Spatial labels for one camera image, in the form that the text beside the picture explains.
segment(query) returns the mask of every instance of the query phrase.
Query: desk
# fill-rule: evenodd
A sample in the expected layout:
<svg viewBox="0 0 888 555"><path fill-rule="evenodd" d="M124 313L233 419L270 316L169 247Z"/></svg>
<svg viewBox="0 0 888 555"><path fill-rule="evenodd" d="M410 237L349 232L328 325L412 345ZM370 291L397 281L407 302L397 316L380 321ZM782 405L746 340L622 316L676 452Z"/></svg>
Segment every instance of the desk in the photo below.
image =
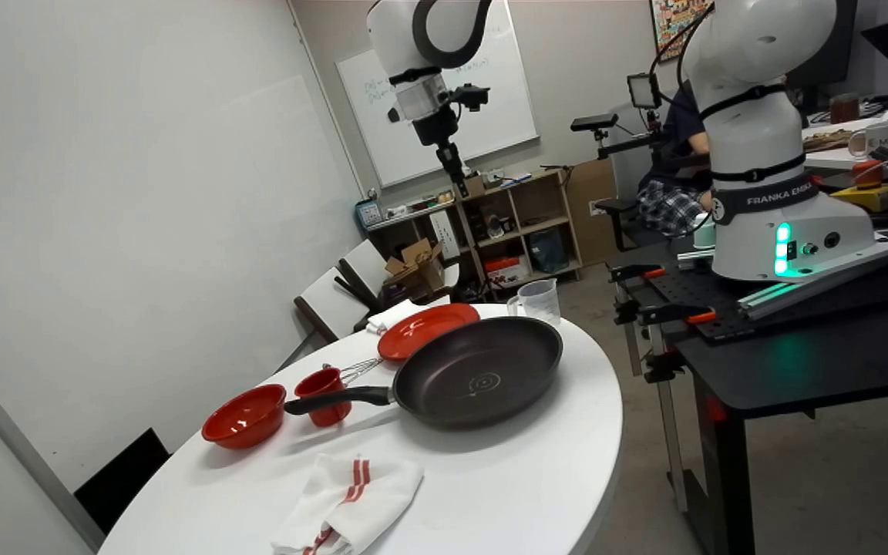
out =
<svg viewBox="0 0 888 555"><path fill-rule="evenodd" d="M502 304L476 304L484 316ZM353 405L345 424L317 431L301 415L248 452L185 441L146 484L102 555L268 555L315 456L410 459L424 468L407 516L370 550L381 555L583 551L609 498L622 397L598 342L558 325L565 357L549 395L527 413L477 431L434 431L400 410ZM268 381L285 388L328 363L372 357L377 337L332 342ZM370 370L359 381L389 381Z"/></svg>
<svg viewBox="0 0 888 555"><path fill-rule="evenodd" d="M680 281L665 244L620 260L620 266L628 263L665 263L665 281ZM888 287L886 270L862 281ZM627 281L627 291L642 302L661 302L645 283ZM707 487L685 471L685 516L712 555L755 551L746 419L888 397L888 309L847 311L720 345L670 325L663 340L692 377Z"/></svg>

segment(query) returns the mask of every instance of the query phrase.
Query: black frying pan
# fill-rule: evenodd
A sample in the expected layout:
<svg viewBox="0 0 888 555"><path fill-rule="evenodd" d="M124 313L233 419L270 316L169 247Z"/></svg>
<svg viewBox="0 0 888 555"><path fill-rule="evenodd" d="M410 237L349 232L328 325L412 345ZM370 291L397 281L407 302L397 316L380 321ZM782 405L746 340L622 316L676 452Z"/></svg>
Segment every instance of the black frying pan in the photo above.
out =
<svg viewBox="0 0 888 555"><path fill-rule="evenodd" d="M565 342L533 316L476 321L423 345L392 388L345 388L285 401L285 413L312 413L337 401L397 401L434 429L476 429L527 410L553 385Z"/></svg>

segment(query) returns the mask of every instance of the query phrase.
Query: floor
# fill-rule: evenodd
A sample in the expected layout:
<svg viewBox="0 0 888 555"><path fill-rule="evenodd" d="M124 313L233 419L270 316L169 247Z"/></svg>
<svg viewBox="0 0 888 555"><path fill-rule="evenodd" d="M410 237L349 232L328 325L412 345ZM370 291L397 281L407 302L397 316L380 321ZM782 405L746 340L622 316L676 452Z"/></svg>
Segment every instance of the floor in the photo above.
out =
<svg viewBox="0 0 888 555"><path fill-rule="evenodd" d="M690 527L672 505L656 388L632 377L622 330L614 325L605 267L562 281L562 311L589 330L617 368L622 388L622 449L609 505L591 555L697 555ZM676 380L680 449L697 464L692 388ZM755 551L760 555L888 555L888 401L746 424Z"/></svg>

